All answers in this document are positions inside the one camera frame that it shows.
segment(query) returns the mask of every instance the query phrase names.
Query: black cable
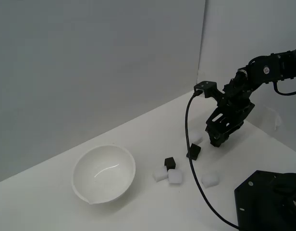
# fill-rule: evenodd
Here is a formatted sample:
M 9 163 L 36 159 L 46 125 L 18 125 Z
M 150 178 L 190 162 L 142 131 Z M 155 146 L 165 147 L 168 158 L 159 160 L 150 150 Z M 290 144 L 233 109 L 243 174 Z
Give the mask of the black cable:
M 277 94 L 284 95 L 284 96 L 296 95 L 296 91 L 293 91 L 293 92 L 290 92 L 290 93 L 281 93 L 281 92 L 279 92 L 279 91 L 278 91 L 278 87 L 277 87 L 277 82 L 273 82 L 273 85 L 274 85 L 274 91 L 275 91 Z
M 193 166 L 193 162 L 192 162 L 192 159 L 191 159 L 191 152 L 190 152 L 190 140 L 189 140 L 189 137 L 188 137 L 188 128 L 187 128 L 187 118 L 188 118 L 188 111 L 190 109 L 190 105 L 191 105 L 191 102 L 192 100 L 196 97 L 200 95 L 200 91 L 196 91 L 190 101 L 188 102 L 187 104 L 187 107 L 186 107 L 186 113 L 185 113 L 185 137 L 186 137 L 186 145 L 187 145 L 187 152 L 189 153 L 188 155 L 188 159 L 190 161 L 190 166 L 191 166 L 191 170 L 192 170 L 192 173 L 193 173 L 193 176 L 194 176 L 194 179 L 195 179 L 195 182 L 196 182 L 196 185 L 202 195 L 202 197 L 204 198 L 205 202 L 207 203 L 208 207 L 212 210 L 212 212 L 219 218 L 221 219 L 223 222 L 225 222 L 227 225 L 237 229 L 237 230 L 240 230 L 240 231 L 246 231 L 245 229 L 242 229 L 240 228 L 239 226 L 237 225 L 234 225 L 233 223 L 230 223 L 229 221 L 227 221 L 225 218 L 223 218 L 213 207 L 212 205 L 210 204 L 210 202 L 208 201 L 206 195 L 204 194 L 204 191 L 202 190 L 200 184 L 199 184 L 199 181 L 197 179 L 197 176 L 196 176 L 196 172 L 194 170 L 194 166 Z

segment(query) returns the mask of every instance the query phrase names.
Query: white cube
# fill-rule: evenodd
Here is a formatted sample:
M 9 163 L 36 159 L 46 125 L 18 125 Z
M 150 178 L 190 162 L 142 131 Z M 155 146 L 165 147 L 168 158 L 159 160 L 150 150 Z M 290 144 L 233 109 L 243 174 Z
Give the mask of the white cube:
M 164 180 L 168 178 L 168 172 L 167 172 L 166 166 L 162 166 L 156 169 L 153 173 L 153 178 L 156 182 L 159 182 L 160 180 Z
M 197 130 L 191 130 L 188 133 L 190 144 L 200 144 L 202 142 L 202 134 Z
M 181 184 L 182 183 L 182 171 L 180 169 L 169 169 L 168 170 L 168 181 L 170 184 Z
M 220 177 L 217 172 L 212 172 L 201 177 L 201 183 L 205 188 L 216 186 L 220 183 Z

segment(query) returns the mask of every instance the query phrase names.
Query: gray wall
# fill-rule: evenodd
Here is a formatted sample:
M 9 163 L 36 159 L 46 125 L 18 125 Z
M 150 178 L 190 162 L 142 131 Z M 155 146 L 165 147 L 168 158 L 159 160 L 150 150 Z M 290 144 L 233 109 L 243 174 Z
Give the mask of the gray wall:
M 0 0 L 0 180 L 190 91 L 204 0 Z
M 296 0 L 208 0 L 198 81 L 229 83 L 238 68 L 259 55 L 296 48 Z M 296 79 L 279 83 L 296 90 Z M 251 96 L 256 105 L 248 121 L 296 151 L 296 96 L 277 95 L 262 85 Z M 275 118 L 282 125 L 275 131 Z

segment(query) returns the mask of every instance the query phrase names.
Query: white tabletop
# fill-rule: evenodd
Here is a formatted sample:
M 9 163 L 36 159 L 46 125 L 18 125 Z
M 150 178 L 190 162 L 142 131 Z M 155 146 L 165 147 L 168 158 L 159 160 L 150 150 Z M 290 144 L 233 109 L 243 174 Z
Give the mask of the white tabletop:
M 190 96 L 183 95 L 0 182 L 0 231 L 234 230 L 208 209 L 185 157 L 184 116 Z M 236 224 L 234 189 L 255 170 L 296 172 L 296 152 L 248 122 L 220 148 L 211 146 L 204 128 L 215 107 L 214 100 L 201 97 L 191 105 L 189 130 L 204 134 L 194 166 L 199 178 L 219 172 L 220 184 L 205 193 L 216 210 Z M 72 170 L 83 153 L 105 143 L 124 146 L 132 153 L 136 176 L 119 200 L 89 205 L 72 190 Z M 171 156 L 184 173 L 180 186 L 152 178 L 153 170 Z

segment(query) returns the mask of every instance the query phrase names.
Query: white bowl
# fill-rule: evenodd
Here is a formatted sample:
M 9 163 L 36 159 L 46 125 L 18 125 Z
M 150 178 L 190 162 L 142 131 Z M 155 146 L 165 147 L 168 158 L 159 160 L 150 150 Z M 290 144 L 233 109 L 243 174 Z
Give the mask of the white bowl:
M 89 204 L 109 202 L 120 197 L 131 185 L 135 161 L 128 150 L 103 145 L 83 155 L 74 167 L 72 187 Z

